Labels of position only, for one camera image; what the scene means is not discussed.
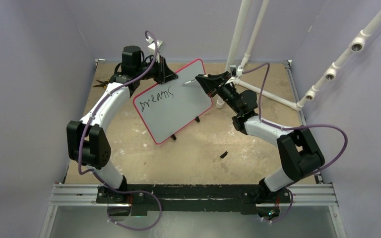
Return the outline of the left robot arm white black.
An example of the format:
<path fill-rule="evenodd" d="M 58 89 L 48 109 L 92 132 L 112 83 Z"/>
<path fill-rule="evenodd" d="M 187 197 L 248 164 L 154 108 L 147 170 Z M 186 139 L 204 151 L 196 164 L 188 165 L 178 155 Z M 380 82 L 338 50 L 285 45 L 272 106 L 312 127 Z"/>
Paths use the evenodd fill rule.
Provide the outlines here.
<path fill-rule="evenodd" d="M 163 44 L 160 40 L 150 43 L 151 54 L 147 57 L 138 46 L 124 47 L 121 62 L 109 81 L 102 83 L 106 89 L 101 98 L 79 121 L 72 120 L 66 127 L 68 156 L 77 162 L 78 172 L 81 175 L 92 172 L 116 203 L 127 199 L 127 180 L 110 161 L 106 130 L 117 111 L 140 86 L 140 81 L 153 79 L 164 84 L 178 79 L 160 55 Z"/>

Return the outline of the black whiteboard marker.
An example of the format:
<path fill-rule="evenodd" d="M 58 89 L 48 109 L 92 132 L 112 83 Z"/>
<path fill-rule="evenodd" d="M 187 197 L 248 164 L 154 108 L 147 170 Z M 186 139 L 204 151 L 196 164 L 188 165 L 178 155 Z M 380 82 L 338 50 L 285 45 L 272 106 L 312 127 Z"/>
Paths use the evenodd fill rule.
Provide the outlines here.
<path fill-rule="evenodd" d="M 194 83 L 194 82 L 197 82 L 197 80 L 196 79 L 189 80 L 189 81 L 183 83 L 183 85 L 189 85 L 189 84 Z"/>

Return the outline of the whiteboard with red frame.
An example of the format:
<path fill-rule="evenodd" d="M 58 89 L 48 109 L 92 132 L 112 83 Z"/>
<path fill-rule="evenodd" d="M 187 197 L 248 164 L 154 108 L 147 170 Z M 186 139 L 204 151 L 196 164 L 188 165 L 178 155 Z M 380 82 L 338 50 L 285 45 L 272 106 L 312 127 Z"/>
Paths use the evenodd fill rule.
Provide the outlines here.
<path fill-rule="evenodd" d="M 172 134 L 195 121 L 212 106 L 199 83 L 183 83 L 205 74 L 201 59 L 195 59 L 179 69 L 178 79 L 165 84 L 155 84 L 133 99 L 133 105 L 155 144 L 162 144 Z"/>

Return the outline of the black marker cap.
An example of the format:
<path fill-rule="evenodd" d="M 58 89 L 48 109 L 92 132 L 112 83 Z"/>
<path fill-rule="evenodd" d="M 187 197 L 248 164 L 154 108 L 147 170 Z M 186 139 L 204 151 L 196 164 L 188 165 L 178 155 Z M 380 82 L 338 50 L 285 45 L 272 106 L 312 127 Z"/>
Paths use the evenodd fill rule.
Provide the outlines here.
<path fill-rule="evenodd" d="M 228 154 L 228 152 L 225 151 L 224 153 L 222 153 L 222 154 L 220 155 L 220 158 L 221 158 L 221 159 L 225 158 L 225 157 L 227 156 L 227 154 Z"/>

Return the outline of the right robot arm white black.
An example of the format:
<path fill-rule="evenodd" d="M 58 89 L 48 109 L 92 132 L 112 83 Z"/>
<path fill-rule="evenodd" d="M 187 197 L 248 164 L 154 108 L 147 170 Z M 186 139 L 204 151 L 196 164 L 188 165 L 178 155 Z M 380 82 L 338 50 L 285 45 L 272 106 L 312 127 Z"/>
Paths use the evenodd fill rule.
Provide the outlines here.
<path fill-rule="evenodd" d="M 227 71 L 195 77 L 207 96 L 218 95 L 236 113 L 232 117 L 235 130 L 260 138 L 278 149 L 281 166 L 260 180 L 255 196 L 256 202 L 270 202 L 281 189 L 322 167 L 325 159 L 308 128 L 293 129 L 263 119 L 255 112 L 258 107 L 257 93 L 251 90 L 239 93 L 229 82 L 230 79 L 231 73 Z"/>

